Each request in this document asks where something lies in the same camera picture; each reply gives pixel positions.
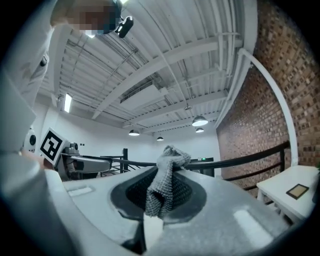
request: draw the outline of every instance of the white table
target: white table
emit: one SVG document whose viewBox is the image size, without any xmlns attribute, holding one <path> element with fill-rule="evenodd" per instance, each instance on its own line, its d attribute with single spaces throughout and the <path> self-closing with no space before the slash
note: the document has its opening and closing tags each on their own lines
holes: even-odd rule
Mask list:
<svg viewBox="0 0 320 256">
<path fill-rule="evenodd" d="M 257 199 L 263 201 L 264 196 L 267 196 L 274 201 L 281 214 L 287 215 L 296 223 L 307 218 L 315 206 L 312 198 L 318 173 L 318 169 L 312 166 L 292 166 L 272 178 L 257 183 Z M 297 184 L 307 186 L 309 190 L 296 200 L 286 192 Z"/>
</svg>

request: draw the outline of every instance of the wall-mounted light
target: wall-mounted light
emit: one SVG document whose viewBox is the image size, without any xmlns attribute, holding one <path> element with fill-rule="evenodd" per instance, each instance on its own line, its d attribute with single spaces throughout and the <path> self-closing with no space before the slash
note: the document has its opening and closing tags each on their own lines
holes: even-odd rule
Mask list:
<svg viewBox="0 0 320 256">
<path fill-rule="evenodd" d="M 131 130 L 131 131 L 129 132 L 129 135 L 131 135 L 131 136 L 139 136 L 140 133 L 139 133 L 138 130 Z"/>
<path fill-rule="evenodd" d="M 67 113 L 70 111 L 71 101 L 72 97 L 69 93 L 67 93 L 64 98 L 64 111 Z"/>
<path fill-rule="evenodd" d="M 207 119 L 205 119 L 202 115 L 198 115 L 193 119 L 192 126 L 204 126 L 207 123 Z"/>
<path fill-rule="evenodd" d="M 195 132 L 198 134 L 198 133 L 203 133 L 205 130 L 202 129 L 202 128 L 198 128 L 195 130 Z"/>
</svg>

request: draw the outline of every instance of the metal handrail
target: metal handrail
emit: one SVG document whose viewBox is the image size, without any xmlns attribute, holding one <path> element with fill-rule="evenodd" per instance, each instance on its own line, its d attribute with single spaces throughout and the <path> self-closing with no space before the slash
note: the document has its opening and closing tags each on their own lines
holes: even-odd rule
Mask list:
<svg viewBox="0 0 320 256">
<path fill-rule="evenodd" d="M 219 162 L 200 162 L 200 163 L 189 163 L 185 168 L 186 169 L 217 169 L 217 168 L 225 168 L 225 167 L 231 167 L 231 166 L 238 166 L 247 164 L 250 162 L 254 162 L 266 157 L 269 157 L 273 154 L 279 153 L 283 151 L 284 149 L 288 148 L 290 146 L 289 141 L 286 141 L 280 145 L 277 145 L 275 147 L 272 147 L 270 149 L 267 149 L 262 152 L 254 153 L 251 155 L 246 155 L 230 160 L 224 160 Z M 115 163 L 122 163 L 126 165 L 132 165 L 132 166 L 139 166 L 139 167 L 149 167 L 149 166 L 156 166 L 157 164 L 155 162 L 136 162 L 136 161 L 130 161 L 130 160 L 122 160 L 122 159 L 112 159 Z"/>
<path fill-rule="evenodd" d="M 231 177 L 231 178 L 225 178 L 224 180 L 225 181 L 228 181 L 228 182 L 232 182 L 232 181 L 235 181 L 235 180 L 241 180 L 241 179 L 244 179 L 244 178 L 248 178 L 248 177 L 251 177 L 251 176 L 255 176 L 255 175 L 258 175 L 258 174 L 263 174 L 273 168 L 276 168 L 278 166 L 281 165 L 281 162 L 278 162 L 274 165 L 271 165 L 267 168 L 264 168 L 262 170 L 258 170 L 258 171 L 255 171 L 255 172 L 251 172 L 251 173 L 248 173 L 248 174 L 244 174 L 244 175 L 240 175 L 240 176 L 235 176 L 235 177 Z"/>
<path fill-rule="evenodd" d="M 253 186 L 247 186 L 247 187 L 244 187 L 243 190 L 245 191 L 249 191 L 249 190 L 253 190 L 257 187 L 257 185 L 253 185 Z"/>
<path fill-rule="evenodd" d="M 111 168 L 114 168 L 114 169 L 120 171 L 120 168 L 118 168 L 118 167 L 112 166 Z"/>
<path fill-rule="evenodd" d="M 101 158 L 123 158 L 123 155 L 102 155 Z"/>
<path fill-rule="evenodd" d="M 132 169 L 136 170 L 136 168 L 132 167 L 130 164 L 128 164 L 128 166 L 129 166 L 130 168 L 132 168 Z"/>
</svg>

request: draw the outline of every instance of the black railing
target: black railing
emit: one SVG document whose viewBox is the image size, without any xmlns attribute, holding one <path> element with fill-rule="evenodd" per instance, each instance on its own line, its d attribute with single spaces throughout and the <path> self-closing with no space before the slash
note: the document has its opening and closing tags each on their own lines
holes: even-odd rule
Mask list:
<svg viewBox="0 0 320 256">
<path fill-rule="evenodd" d="M 276 153 L 280 153 L 280 162 L 277 162 L 267 168 L 264 168 L 262 170 L 258 170 L 255 172 L 250 172 L 247 174 L 235 176 L 235 177 L 230 177 L 226 178 L 226 181 L 236 181 L 236 180 L 241 180 L 245 179 L 248 177 L 252 177 L 255 175 L 259 175 L 262 173 L 265 173 L 267 171 L 270 171 L 274 168 L 277 168 L 280 166 L 280 172 L 283 172 L 285 170 L 285 149 L 290 147 L 289 141 L 286 141 L 278 146 L 272 147 L 270 149 L 267 149 L 265 151 L 251 154 L 251 155 L 246 155 L 230 160 L 224 160 L 224 161 L 219 161 L 219 162 L 195 162 L 195 163 L 189 163 L 185 168 L 188 170 L 204 170 L 204 169 L 211 169 L 214 170 L 217 168 L 226 168 L 226 167 L 233 167 L 233 166 L 238 166 L 238 165 L 243 165 L 247 163 L 251 163 L 257 160 L 264 159 L 266 157 L 269 157 L 271 155 L 274 155 Z M 135 170 L 134 167 L 140 168 L 140 167 L 151 167 L 151 166 L 156 166 L 157 164 L 155 162 L 136 162 L 136 161 L 129 161 L 129 160 L 124 160 L 124 159 L 112 159 L 114 163 L 120 163 L 120 166 L 126 167 L 125 169 L 122 169 L 122 172 L 128 172 L 130 171 L 128 168 L 131 168 Z M 248 187 L 244 187 L 243 189 L 245 191 L 253 190 L 257 187 L 257 185 L 252 185 Z"/>
<path fill-rule="evenodd" d="M 107 176 L 108 174 L 116 174 L 116 171 L 120 171 L 120 173 L 125 173 L 128 172 L 128 164 L 123 163 L 123 162 L 119 162 L 117 160 L 120 161 L 127 161 L 128 160 L 128 149 L 124 148 L 122 150 L 122 154 L 123 155 L 102 155 L 100 156 L 101 158 L 112 158 L 113 162 L 119 163 L 119 165 L 112 165 L 111 169 L 105 172 L 100 172 L 100 177 L 104 177 Z"/>
</svg>

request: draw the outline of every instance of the ceiling beam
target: ceiling beam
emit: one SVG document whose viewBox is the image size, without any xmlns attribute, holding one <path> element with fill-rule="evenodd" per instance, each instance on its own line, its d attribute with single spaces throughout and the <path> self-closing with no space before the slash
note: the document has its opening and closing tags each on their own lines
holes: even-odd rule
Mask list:
<svg viewBox="0 0 320 256">
<path fill-rule="evenodd" d="M 39 103 L 41 105 L 47 106 L 47 107 L 52 107 L 50 104 L 50 98 L 47 95 L 38 93 L 36 95 L 35 98 L 35 102 Z M 71 104 L 71 108 L 70 108 L 70 113 L 66 114 L 66 115 L 73 115 L 73 116 L 78 116 L 80 118 L 84 118 L 84 119 L 88 119 L 91 120 L 91 112 L 87 111 L 88 110 L 88 106 L 86 106 L 85 104 L 73 100 L 72 104 Z M 106 112 L 103 112 L 96 120 L 94 120 L 95 122 L 104 124 L 104 125 L 108 125 L 108 126 L 113 126 L 113 127 L 117 127 L 117 128 L 123 128 L 123 119 L 116 117 L 114 115 L 108 114 Z"/>
<path fill-rule="evenodd" d="M 55 107 L 57 106 L 56 98 L 59 96 L 62 60 L 71 31 L 72 28 L 70 26 L 59 25 L 54 29 L 50 41 L 48 51 L 50 61 L 48 63 L 47 72 L 49 76 L 49 88 L 52 93 L 51 101 Z"/>
<path fill-rule="evenodd" d="M 205 117 L 208 121 L 212 121 L 215 120 L 219 117 L 219 113 L 215 112 L 215 113 L 210 113 L 210 114 L 203 114 L 203 117 Z M 186 118 L 186 119 L 182 119 L 179 121 L 173 121 L 173 122 L 168 122 L 168 123 L 163 123 L 160 125 L 156 125 L 156 126 L 152 126 L 149 127 L 147 129 L 142 130 L 142 133 L 146 134 L 146 133 L 155 133 L 155 132 L 159 132 L 165 129 L 171 129 L 171 128 L 175 128 L 175 127 L 179 127 L 179 126 L 183 126 L 183 125 L 187 125 L 187 124 L 192 124 L 193 121 L 193 117 L 190 118 Z"/>
<path fill-rule="evenodd" d="M 235 42 L 235 47 L 241 47 L 243 45 L 243 41 L 237 39 Z M 178 48 L 172 49 L 164 53 L 164 57 L 169 64 L 176 63 L 185 58 L 189 58 L 191 56 L 199 55 L 201 53 L 206 53 L 210 51 L 216 51 L 218 49 L 218 38 L 211 37 L 207 39 L 198 40 L 196 42 L 191 42 L 180 46 Z M 159 56 L 137 71 L 132 73 L 128 78 L 122 81 L 98 106 L 95 110 L 92 119 L 95 119 L 100 113 L 105 110 L 112 102 L 118 99 L 123 93 L 132 88 L 134 85 L 139 83 L 141 80 L 150 76 L 151 74 L 163 69 L 167 64 L 164 59 Z"/>
<path fill-rule="evenodd" d="M 188 80 L 186 80 L 184 77 L 180 77 L 177 80 L 178 80 L 179 84 L 185 84 L 187 82 L 192 82 L 194 80 L 197 80 L 197 79 L 200 79 L 200 78 L 203 78 L 203 77 L 207 77 L 207 76 L 210 76 L 210 75 L 213 75 L 213 74 L 218 74 L 218 73 L 226 74 L 226 71 L 225 70 L 220 71 L 217 68 L 209 68 L 209 69 L 206 69 L 206 70 L 202 70 L 200 72 L 189 74 L 188 75 Z M 172 81 L 167 87 L 171 88 L 171 87 L 174 87 L 176 85 L 178 85 L 178 84 L 175 81 Z"/>
<path fill-rule="evenodd" d="M 220 12 L 219 12 L 219 7 L 217 4 L 217 0 L 211 1 L 212 4 L 212 10 L 213 10 L 213 16 L 215 18 L 215 24 L 216 24 L 216 31 L 219 34 L 218 36 L 218 42 L 219 42 L 219 70 L 222 70 L 224 68 L 224 47 L 226 42 L 223 40 L 222 36 L 222 22 L 220 18 Z"/>
<path fill-rule="evenodd" d="M 243 5 L 244 11 L 237 10 L 237 12 L 243 16 L 242 27 L 245 28 L 243 35 L 243 48 L 246 49 L 250 54 L 253 54 L 258 38 L 257 0 L 242 1 L 241 5 Z M 231 106 L 233 105 L 241 87 L 244 84 L 245 78 L 250 68 L 250 63 L 251 61 L 249 59 L 244 58 L 242 60 L 242 54 L 238 54 L 229 95 L 222 107 L 220 116 L 215 124 L 215 128 L 218 128 L 218 126 L 230 110 Z"/>
<path fill-rule="evenodd" d="M 204 129 L 204 134 L 207 133 L 207 131 L 209 133 L 212 133 L 215 131 L 215 123 L 216 121 L 210 121 L 209 123 L 207 123 L 206 125 L 204 126 L 200 126 L 201 128 Z M 179 127 L 179 128 L 169 128 L 169 129 L 166 129 L 166 130 L 162 130 L 162 131 L 156 131 L 156 132 L 153 132 L 153 133 L 144 133 L 146 135 L 151 135 L 153 136 L 154 139 L 158 138 L 159 136 L 163 137 L 164 140 L 166 140 L 166 137 L 168 134 L 170 134 L 172 131 L 174 130 L 179 130 L 181 133 L 183 133 L 184 131 L 190 131 L 191 129 L 193 130 L 194 129 L 194 132 L 196 132 L 196 127 L 194 126 L 191 126 L 191 125 L 188 125 L 188 126 L 183 126 L 183 127 Z"/>
<path fill-rule="evenodd" d="M 223 100 L 226 99 L 228 96 L 227 91 L 218 91 L 218 92 L 214 92 L 214 93 L 210 93 L 207 95 L 203 95 L 200 97 L 196 97 L 196 98 L 192 98 L 192 99 L 188 99 L 186 102 L 188 103 L 189 106 L 195 106 L 198 104 L 203 104 L 206 102 L 211 102 L 211 101 L 216 101 L 216 100 Z M 136 118 L 133 118 L 129 121 L 126 121 L 124 124 L 128 125 L 128 124 L 137 124 L 139 122 L 141 122 L 142 120 L 146 120 L 149 118 L 154 118 L 160 115 L 164 115 L 170 112 L 175 112 L 178 110 L 182 110 L 184 107 L 186 107 L 186 103 L 184 101 L 170 105 L 170 106 L 166 106 L 163 108 L 160 108 L 158 110 L 143 114 L 141 116 L 138 116 Z"/>
<path fill-rule="evenodd" d="M 232 28 L 232 13 L 229 5 L 229 0 L 223 0 L 223 6 L 226 16 L 226 27 L 229 33 L 233 32 Z M 232 47 L 233 47 L 233 39 L 234 35 L 228 35 L 228 54 L 227 54 L 227 65 L 226 65 L 226 73 L 229 74 L 232 67 Z"/>
</svg>

